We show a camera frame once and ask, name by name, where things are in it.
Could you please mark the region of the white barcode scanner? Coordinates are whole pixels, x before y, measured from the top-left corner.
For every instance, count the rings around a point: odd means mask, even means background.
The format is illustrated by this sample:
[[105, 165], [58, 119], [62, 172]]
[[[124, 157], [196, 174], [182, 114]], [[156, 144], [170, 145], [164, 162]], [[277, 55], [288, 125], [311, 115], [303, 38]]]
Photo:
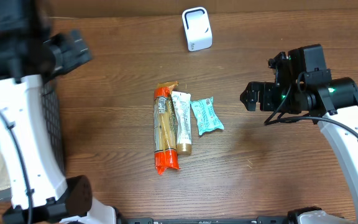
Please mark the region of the white barcode scanner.
[[204, 7], [194, 7], [183, 11], [181, 15], [188, 50], [195, 52], [210, 48], [213, 35], [208, 12]]

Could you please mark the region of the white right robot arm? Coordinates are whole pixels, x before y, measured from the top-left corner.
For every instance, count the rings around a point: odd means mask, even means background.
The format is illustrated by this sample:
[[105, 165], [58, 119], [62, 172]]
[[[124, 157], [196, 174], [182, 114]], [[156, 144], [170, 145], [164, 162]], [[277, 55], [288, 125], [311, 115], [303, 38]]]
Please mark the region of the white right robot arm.
[[303, 120], [318, 125], [346, 178], [358, 223], [358, 86], [349, 77], [332, 78], [321, 45], [280, 52], [268, 66], [274, 82], [248, 83], [240, 101], [249, 111], [269, 111], [266, 126]]

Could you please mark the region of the dark grey plastic basket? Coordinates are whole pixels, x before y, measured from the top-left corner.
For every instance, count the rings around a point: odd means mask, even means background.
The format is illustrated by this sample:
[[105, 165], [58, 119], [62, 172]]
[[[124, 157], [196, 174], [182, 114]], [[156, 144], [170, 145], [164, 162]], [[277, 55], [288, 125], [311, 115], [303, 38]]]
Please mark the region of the dark grey plastic basket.
[[[60, 105], [55, 88], [56, 81], [46, 83], [42, 88], [42, 113], [44, 115], [48, 138], [53, 155], [62, 173], [65, 173], [65, 153], [60, 124]], [[0, 202], [11, 200], [10, 188], [0, 191]]]

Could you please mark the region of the white Pantene tube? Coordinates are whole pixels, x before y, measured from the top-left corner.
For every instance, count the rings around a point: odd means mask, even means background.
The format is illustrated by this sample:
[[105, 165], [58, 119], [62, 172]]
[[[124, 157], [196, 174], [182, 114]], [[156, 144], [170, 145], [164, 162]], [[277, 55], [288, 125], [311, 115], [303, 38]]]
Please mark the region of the white Pantene tube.
[[177, 118], [177, 153], [179, 155], [190, 155], [192, 152], [190, 99], [189, 93], [172, 92], [172, 101]]

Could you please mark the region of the orange spaghetti packet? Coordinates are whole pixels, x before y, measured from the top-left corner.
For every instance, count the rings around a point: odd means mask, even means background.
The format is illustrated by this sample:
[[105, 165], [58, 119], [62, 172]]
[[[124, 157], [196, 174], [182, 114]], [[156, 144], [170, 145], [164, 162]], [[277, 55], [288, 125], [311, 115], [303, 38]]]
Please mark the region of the orange spaghetti packet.
[[158, 175], [167, 169], [179, 169], [177, 120], [172, 101], [176, 86], [177, 81], [159, 83], [154, 91], [154, 158]]

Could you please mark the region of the teal wet wipes packet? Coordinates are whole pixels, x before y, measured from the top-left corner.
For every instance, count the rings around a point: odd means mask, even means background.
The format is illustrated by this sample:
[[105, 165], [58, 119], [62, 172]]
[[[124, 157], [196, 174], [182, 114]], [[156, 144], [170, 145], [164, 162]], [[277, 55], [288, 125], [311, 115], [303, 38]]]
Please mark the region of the teal wet wipes packet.
[[224, 125], [214, 112], [213, 103], [213, 96], [190, 102], [191, 109], [196, 118], [199, 136], [216, 129], [224, 130]]

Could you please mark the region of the brown cardboard backdrop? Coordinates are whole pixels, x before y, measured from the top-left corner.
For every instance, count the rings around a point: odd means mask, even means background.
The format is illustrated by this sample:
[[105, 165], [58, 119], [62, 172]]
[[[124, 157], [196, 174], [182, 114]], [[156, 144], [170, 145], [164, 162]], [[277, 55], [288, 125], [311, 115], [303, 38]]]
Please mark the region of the brown cardboard backdrop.
[[50, 0], [55, 17], [179, 15], [193, 7], [209, 13], [358, 9], [358, 0]]

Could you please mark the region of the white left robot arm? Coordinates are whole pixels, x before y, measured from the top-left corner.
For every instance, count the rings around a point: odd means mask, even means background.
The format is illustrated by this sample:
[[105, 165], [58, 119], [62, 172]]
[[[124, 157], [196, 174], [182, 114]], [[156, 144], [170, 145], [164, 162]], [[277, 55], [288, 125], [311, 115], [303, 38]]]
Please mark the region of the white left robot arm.
[[37, 1], [0, 1], [0, 147], [11, 183], [4, 223], [116, 223], [84, 175], [66, 178], [52, 151], [42, 88], [91, 60], [80, 32], [52, 35]]

